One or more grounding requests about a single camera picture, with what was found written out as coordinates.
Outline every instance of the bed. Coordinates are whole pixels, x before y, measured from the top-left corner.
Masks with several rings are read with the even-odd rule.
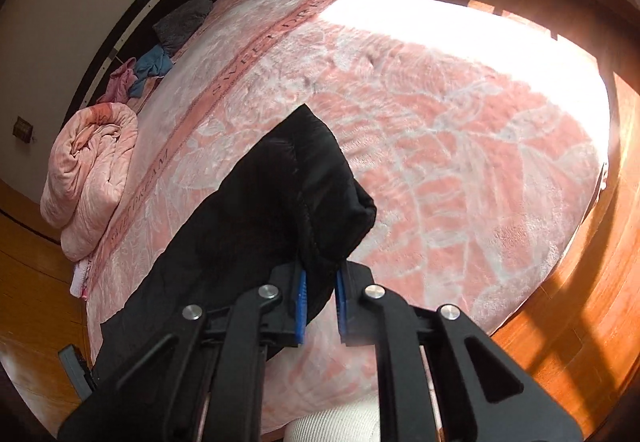
[[[597,68],[535,30],[433,0],[218,0],[138,114],[82,289],[93,359],[191,212],[303,103],[378,207],[351,259],[487,332],[551,273],[606,178]],[[268,363],[262,430],[375,389],[372,350],[340,346],[329,301]]]

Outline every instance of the headboard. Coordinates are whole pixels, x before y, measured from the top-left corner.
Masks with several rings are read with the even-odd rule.
[[[66,111],[62,126],[72,115],[104,93],[109,75],[128,58],[139,58],[156,44],[152,26],[189,0],[136,0],[118,20],[95,53]]]

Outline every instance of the black garment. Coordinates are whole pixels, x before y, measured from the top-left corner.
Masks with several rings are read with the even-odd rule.
[[[302,260],[308,321],[335,273],[372,228],[376,208],[335,137],[300,106],[242,157],[169,242],[126,305],[102,324],[94,378],[106,378],[184,306],[231,305],[271,269]]]

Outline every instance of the metal bolt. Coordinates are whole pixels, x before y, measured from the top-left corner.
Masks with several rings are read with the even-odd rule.
[[[448,319],[449,321],[453,321],[460,317],[460,309],[455,305],[444,305],[440,309],[440,313],[444,319]]]
[[[198,305],[187,305],[182,309],[182,317],[189,321],[195,321],[200,316],[202,316],[202,308]]]
[[[265,299],[273,299],[277,297],[279,293],[280,291],[275,285],[262,285],[258,289],[258,294],[260,295],[260,297],[263,297]]]
[[[380,299],[385,295],[385,288],[380,285],[369,285],[365,287],[364,293],[372,299]]]

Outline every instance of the triangular cutout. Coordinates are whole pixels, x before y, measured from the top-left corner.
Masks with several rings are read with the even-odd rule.
[[[473,363],[484,397],[496,404],[522,393],[524,385],[476,337],[465,339],[466,351]]]

